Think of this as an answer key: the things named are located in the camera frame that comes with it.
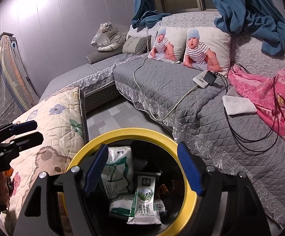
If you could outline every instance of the striped shirt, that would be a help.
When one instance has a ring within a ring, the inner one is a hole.
[[[203,64],[205,63],[205,58],[207,56],[206,52],[208,50],[209,47],[206,44],[198,42],[194,49],[191,49],[187,46],[185,50],[185,55],[188,55],[195,63]]]
[[[156,41],[154,48],[156,48],[157,53],[164,53],[164,50],[169,42],[170,41],[166,37],[164,37],[161,42]]]

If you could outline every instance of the white wall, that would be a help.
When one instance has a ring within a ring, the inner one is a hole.
[[[129,26],[133,0],[2,0],[0,34],[13,33],[39,96],[55,77],[87,63],[100,23]]]

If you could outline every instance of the pink cloth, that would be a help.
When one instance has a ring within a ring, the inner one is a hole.
[[[233,66],[229,71],[228,78],[232,86],[235,86],[237,93],[248,98],[257,108],[257,114],[269,126],[273,126],[275,118],[275,103],[273,83],[274,78],[267,78],[260,75],[250,75],[244,69]],[[278,121],[275,120],[273,130],[285,139],[285,70],[281,69],[276,76],[275,92],[280,109]]]

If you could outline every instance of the bucket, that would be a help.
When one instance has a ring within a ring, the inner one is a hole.
[[[104,143],[109,147],[130,146],[132,155],[148,161],[148,166],[161,171],[164,180],[174,179],[183,183],[182,193],[174,196],[168,214],[161,225],[128,225],[126,221],[109,217],[109,202],[101,194],[99,187],[86,200],[93,224],[97,226],[100,236],[181,236],[187,235],[193,221],[197,195],[190,189],[182,166],[177,157],[177,144],[158,132],[126,128],[110,131],[91,140],[73,158],[67,170],[79,165],[83,158],[92,155]]]

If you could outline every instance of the snack bag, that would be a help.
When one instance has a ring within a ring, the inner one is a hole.
[[[108,160],[101,173],[99,185],[108,199],[130,195],[134,190],[131,147],[109,147]]]
[[[157,207],[157,209],[159,210],[161,220],[164,219],[166,217],[167,210],[164,207],[163,201],[161,199],[155,199],[154,204]]]
[[[161,224],[159,210],[154,203],[156,176],[159,175],[159,173],[144,173],[138,176],[128,224]]]
[[[114,199],[110,204],[109,216],[127,220],[131,213],[134,195],[123,195]]]

